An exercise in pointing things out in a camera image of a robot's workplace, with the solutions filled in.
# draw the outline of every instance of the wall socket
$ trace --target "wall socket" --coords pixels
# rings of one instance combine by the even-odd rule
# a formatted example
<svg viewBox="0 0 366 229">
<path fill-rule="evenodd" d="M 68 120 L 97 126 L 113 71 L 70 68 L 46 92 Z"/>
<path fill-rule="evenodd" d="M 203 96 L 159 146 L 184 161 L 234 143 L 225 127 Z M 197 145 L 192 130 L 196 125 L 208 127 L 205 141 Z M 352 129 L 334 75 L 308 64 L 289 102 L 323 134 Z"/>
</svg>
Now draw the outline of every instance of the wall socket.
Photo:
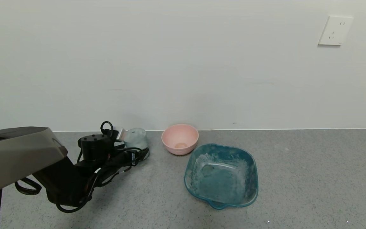
<svg viewBox="0 0 366 229">
<path fill-rule="evenodd" d="M 353 20 L 353 17 L 329 16 L 318 44 L 342 45 Z"/>
</svg>

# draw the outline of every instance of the speckled floor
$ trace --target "speckled floor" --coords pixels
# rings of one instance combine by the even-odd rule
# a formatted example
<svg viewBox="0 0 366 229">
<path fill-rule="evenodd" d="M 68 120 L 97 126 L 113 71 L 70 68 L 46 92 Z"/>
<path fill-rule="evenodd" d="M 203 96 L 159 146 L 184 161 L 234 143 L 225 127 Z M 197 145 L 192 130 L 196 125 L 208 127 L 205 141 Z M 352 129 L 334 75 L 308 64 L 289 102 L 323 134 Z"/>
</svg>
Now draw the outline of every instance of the speckled floor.
<svg viewBox="0 0 366 229">
<path fill-rule="evenodd" d="M 58 132 L 75 162 L 77 139 Z M 259 196 L 245 208 L 214 210 L 183 183 L 189 156 L 168 153 L 161 132 L 148 132 L 151 155 L 121 174 L 76 213 L 47 200 L 3 190 L 0 228 L 366 228 L 366 129 L 201 131 L 199 144 L 248 150 L 256 160 Z"/>
</svg>

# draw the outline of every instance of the black cable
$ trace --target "black cable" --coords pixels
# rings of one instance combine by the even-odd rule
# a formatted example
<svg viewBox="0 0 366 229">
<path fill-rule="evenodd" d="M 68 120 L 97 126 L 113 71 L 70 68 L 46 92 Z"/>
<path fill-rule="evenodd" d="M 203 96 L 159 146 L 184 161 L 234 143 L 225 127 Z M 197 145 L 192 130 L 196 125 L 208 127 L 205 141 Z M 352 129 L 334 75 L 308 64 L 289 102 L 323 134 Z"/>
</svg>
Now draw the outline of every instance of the black cable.
<svg viewBox="0 0 366 229">
<path fill-rule="evenodd" d="M 35 189 L 29 189 L 29 188 L 25 188 L 19 185 L 19 183 L 17 181 L 15 181 L 15 188 L 16 190 L 18 190 L 18 192 L 25 194 L 25 195 L 37 195 L 39 194 L 40 190 L 42 190 L 42 186 L 40 186 L 38 183 L 36 183 L 35 181 L 32 181 L 31 179 L 25 177 L 22 178 L 21 181 L 25 182 L 26 184 L 32 186 Z"/>
<path fill-rule="evenodd" d="M 100 126 L 101 133 L 103 133 L 103 135 L 106 135 L 106 132 L 105 132 L 105 131 L 104 131 L 104 129 L 103 129 L 103 126 L 104 126 L 104 124 L 106 124 L 106 123 L 108 123 L 108 124 L 109 124 L 109 126 L 111 127 L 111 133 L 110 133 L 110 135 L 109 135 L 109 138 L 110 138 L 110 139 L 112 139 L 112 133 L 114 132 L 114 127 L 112 126 L 112 124 L 111 124 L 109 121 L 104 121 L 104 122 L 101 124 L 101 126 Z"/>
</svg>

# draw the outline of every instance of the plastic basin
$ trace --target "plastic basin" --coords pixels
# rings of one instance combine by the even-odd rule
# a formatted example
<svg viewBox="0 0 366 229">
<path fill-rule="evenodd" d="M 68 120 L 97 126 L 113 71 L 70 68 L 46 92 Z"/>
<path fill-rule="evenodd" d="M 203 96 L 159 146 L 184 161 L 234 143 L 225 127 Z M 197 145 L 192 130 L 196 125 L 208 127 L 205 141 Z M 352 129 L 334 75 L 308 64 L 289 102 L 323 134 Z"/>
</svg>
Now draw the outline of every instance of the plastic basin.
<svg viewBox="0 0 366 229">
<path fill-rule="evenodd" d="M 254 158 L 243 149 L 206 144 L 196 148 L 184 176 L 187 190 L 215 209 L 245 207 L 258 196 Z"/>
</svg>

